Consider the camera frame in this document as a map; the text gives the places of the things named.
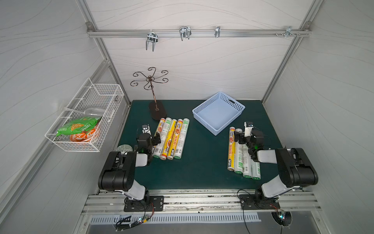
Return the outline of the light blue plastic basket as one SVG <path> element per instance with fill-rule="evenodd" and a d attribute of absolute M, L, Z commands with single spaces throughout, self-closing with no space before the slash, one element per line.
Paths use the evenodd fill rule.
<path fill-rule="evenodd" d="M 194 118 L 214 136 L 228 127 L 245 106 L 224 92 L 218 92 L 192 110 Z"/>

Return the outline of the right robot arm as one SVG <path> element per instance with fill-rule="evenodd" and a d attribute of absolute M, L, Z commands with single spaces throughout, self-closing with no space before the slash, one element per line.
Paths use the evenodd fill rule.
<path fill-rule="evenodd" d="M 318 174 L 302 148 L 265 149 L 261 134 L 261 131 L 253 128 L 234 134 L 234 141 L 247 147 L 255 163 L 277 165 L 278 175 L 256 190 L 258 199 L 275 199 L 291 190 L 318 183 Z"/>

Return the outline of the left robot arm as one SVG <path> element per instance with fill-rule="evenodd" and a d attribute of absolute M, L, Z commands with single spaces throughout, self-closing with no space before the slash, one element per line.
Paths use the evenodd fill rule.
<path fill-rule="evenodd" d="M 135 169 L 150 165 L 152 149 L 161 142 L 160 134 L 152 136 L 142 133 L 138 139 L 138 149 L 122 153 L 111 151 L 98 178 L 98 188 L 108 192 L 118 192 L 129 200 L 148 204 L 148 189 L 135 180 Z"/>

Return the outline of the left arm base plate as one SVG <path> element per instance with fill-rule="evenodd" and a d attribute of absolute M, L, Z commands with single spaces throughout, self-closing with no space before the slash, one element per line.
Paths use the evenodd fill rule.
<path fill-rule="evenodd" d="M 143 200 L 124 200 L 124 212 L 160 212 L 164 209 L 164 196 L 146 196 Z"/>

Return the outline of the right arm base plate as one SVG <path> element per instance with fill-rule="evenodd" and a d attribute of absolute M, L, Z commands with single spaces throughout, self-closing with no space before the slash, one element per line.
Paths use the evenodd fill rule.
<path fill-rule="evenodd" d="M 277 199 L 269 199 L 260 195 L 239 194 L 242 210 L 280 210 Z"/>

